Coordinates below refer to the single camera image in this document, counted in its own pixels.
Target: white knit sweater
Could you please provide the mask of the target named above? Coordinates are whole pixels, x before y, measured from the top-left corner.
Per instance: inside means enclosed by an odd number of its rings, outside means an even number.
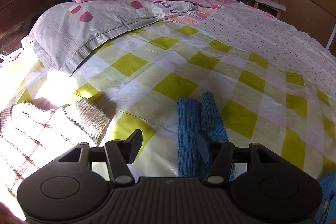
[[[109,123],[85,98],[58,110],[21,103],[0,113],[0,183],[13,197],[21,181],[80,142],[96,146]]]

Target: gray pillowcase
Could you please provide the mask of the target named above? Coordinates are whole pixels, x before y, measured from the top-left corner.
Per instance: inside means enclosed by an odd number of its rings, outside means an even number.
[[[185,1],[88,1],[58,4],[44,12],[29,34],[46,71],[75,72],[92,50],[124,32],[196,10]]]

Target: black plastic device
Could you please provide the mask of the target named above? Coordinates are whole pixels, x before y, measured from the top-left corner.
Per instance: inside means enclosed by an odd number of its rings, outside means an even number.
[[[31,224],[219,224],[315,223],[322,200],[318,182],[259,143],[249,148],[213,142],[203,131],[196,143],[211,169],[197,177],[140,177],[127,164],[142,145],[135,130],[123,140],[90,148],[79,143],[18,188],[17,199]],[[106,162],[110,181],[92,171]],[[232,164],[247,171],[229,182]]]

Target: green and white checkered blanket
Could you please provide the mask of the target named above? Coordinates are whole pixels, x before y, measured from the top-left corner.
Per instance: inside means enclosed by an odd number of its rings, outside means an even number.
[[[207,90],[236,146],[262,143],[314,178],[336,170],[336,101],[301,74],[196,27],[164,21],[128,32],[97,48],[69,84],[48,81],[36,63],[10,104],[41,90],[66,98],[63,103],[89,98],[113,116],[103,143],[142,130],[131,166],[139,175],[177,175],[175,101],[201,100]]]

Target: blue knit fabric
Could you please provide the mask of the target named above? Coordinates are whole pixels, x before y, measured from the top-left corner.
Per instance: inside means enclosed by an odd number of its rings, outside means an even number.
[[[227,134],[212,93],[202,95],[202,104],[191,98],[177,100],[178,109],[178,175],[204,180],[210,170],[196,146],[196,133],[203,129],[212,140],[226,140]]]
[[[216,106],[215,98],[209,91],[202,94],[201,128],[213,141],[228,141],[221,114]],[[199,176],[203,179],[209,173],[211,166],[206,165],[204,161],[202,161],[200,167]],[[233,172],[231,172],[230,180],[234,179]]]
[[[315,215],[315,221],[319,224],[336,220],[336,172],[326,175],[319,181],[322,188],[322,202]]]
[[[200,129],[200,104],[191,98],[178,99],[178,175],[198,177],[199,152],[196,133]]]

